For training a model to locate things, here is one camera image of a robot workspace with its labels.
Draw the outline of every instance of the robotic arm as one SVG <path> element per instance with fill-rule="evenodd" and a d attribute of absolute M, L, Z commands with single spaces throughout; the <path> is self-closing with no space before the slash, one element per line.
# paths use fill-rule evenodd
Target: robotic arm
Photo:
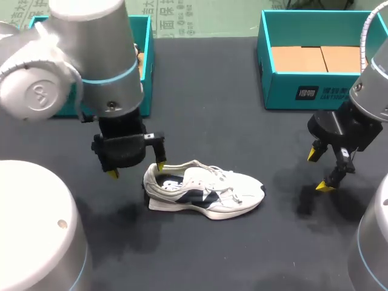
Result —
<path fill-rule="evenodd" d="M 365 41 L 374 16 L 388 1 L 379 5 L 368 17 L 361 34 L 361 76 L 350 89 L 350 100 L 337 111 L 320 110 L 309 120 L 309 132 L 316 138 L 309 161 L 317 162 L 331 145 L 336 167 L 316 188 L 327 192 L 337 189 L 347 173 L 355 173 L 355 152 L 362 152 L 383 130 L 388 122 L 388 40 L 379 48 L 366 67 Z"/>
<path fill-rule="evenodd" d="M 92 150 L 104 172 L 135 166 L 152 146 L 166 161 L 163 133 L 147 133 L 132 31 L 124 0 L 50 0 L 50 17 L 20 32 L 0 23 L 0 105 L 15 118 L 47 119 L 76 84 L 81 122 L 98 121 Z M 85 116 L 81 103 L 95 116 Z"/>

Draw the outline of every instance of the cardboard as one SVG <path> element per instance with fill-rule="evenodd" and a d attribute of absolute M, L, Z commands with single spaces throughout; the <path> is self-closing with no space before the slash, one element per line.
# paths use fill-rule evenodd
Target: cardboard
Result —
<path fill-rule="evenodd" d="M 277 72 L 359 73 L 360 47 L 272 47 Z"/>
<path fill-rule="evenodd" d="M 319 47 L 272 47 L 277 72 L 327 72 Z"/>
<path fill-rule="evenodd" d="M 359 73 L 360 47 L 321 47 L 327 71 L 332 73 Z"/>
<path fill-rule="evenodd" d="M 138 54 L 138 60 L 139 60 L 138 68 L 139 68 L 139 73 L 140 73 L 140 78 L 141 78 L 141 76 L 143 74 L 144 53 Z"/>

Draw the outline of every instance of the cardboard box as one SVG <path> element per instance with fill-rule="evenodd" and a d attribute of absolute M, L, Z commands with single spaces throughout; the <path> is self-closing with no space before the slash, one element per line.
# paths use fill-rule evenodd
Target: cardboard box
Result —
<path fill-rule="evenodd" d="M 133 40 L 144 53 L 141 67 L 141 84 L 143 86 L 144 99 L 140 105 L 142 116 L 149 116 L 151 112 L 152 101 L 152 73 L 153 73 L 153 36 L 151 27 L 151 17 L 148 15 L 130 15 L 129 21 L 132 28 Z M 45 21 L 48 16 L 34 16 L 30 22 L 30 28 L 38 21 Z M 56 117 L 75 117 L 74 110 L 75 86 L 69 94 L 67 102 L 63 108 L 55 115 Z M 82 111 L 86 115 L 92 115 L 93 112 L 82 105 Z"/>
<path fill-rule="evenodd" d="M 368 11 L 263 10 L 257 55 L 267 109 L 335 110 L 360 75 Z M 369 28 L 373 58 L 388 36 L 380 15 Z"/>

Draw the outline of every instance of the teal box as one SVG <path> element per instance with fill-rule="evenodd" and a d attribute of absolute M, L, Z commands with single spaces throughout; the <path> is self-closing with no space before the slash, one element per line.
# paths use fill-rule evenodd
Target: teal box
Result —
<path fill-rule="evenodd" d="M 38 21 L 45 21 L 48 16 L 34 16 L 30 22 L 30 28 Z M 144 53 L 144 63 L 141 76 L 144 99 L 140 105 L 142 116 L 149 116 L 152 101 L 152 73 L 153 73 L 153 37 L 151 27 L 151 17 L 147 15 L 130 15 L 129 22 L 132 28 L 133 39 L 139 45 L 140 52 Z M 76 117 L 74 110 L 75 87 L 69 94 L 69 98 L 63 108 L 55 115 L 58 117 Z M 82 105 L 82 110 L 86 115 L 93 114 L 90 109 Z"/>
<path fill-rule="evenodd" d="M 271 47 L 360 46 L 361 31 L 369 13 L 263 10 L 257 55 L 266 109 L 336 110 L 349 98 L 349 90 L 359 73 L 277 72 Z M 373 58 L 387 36 L 388 30 L 379 14 L 369 27 L 366 41 L 368 60 Z M 313 92 L 313 96 L 300 100 L 301 90 Z M 337 90 L 347 93 L 341 95 Z"/>

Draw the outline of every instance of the black table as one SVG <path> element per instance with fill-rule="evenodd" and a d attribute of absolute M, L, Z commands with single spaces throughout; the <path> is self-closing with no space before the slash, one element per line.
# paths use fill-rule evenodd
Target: black table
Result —
<path fill-rule="evenodd" d="M 311 112 L 264 109 L 256 38 L 157 39 L 148 130 L 164 130 L 169 163 L 197 159 L 246 173 L 267 187 L 247 215 L 211 221 L 194 212 L 152 212 L 141 180 L 153 162 L 118 181 L 90 150 L 96 124 L 25 124 L 0 114 L 0 159 L 40 164 L 72 191 L 94 259 L 93 290 L 350 291 L 347 250 L 376 187 L 388 173 L 388 132 L 355 158 L 339 193 L 295 212 L 335 158 L 307 162 Z"/>
<path fill-rule="evenodd" d="M 286 5 L 286 9 L 291 9 L 291 1 L 292 0 L 288 1 L 287 5 Z M 308 0 L 307 2 L 302 3 L 302 4 L 297 3 L 292 8 L 293 9 L 304 9 L 304 8 L 308 7 L 309 5 L 313 4 L 315 1 L 317 2 L 317 4 L 319 4 L 319 7 L 321 9 L 324 9 L 324 10 L 326 9 L 325 5 L 321 2 L 321 0 Z M 353 4 L 354 4 L 354 0 L 346 0 L 346 3 L 344 4 L 343 10 L 348 9 Z"/>

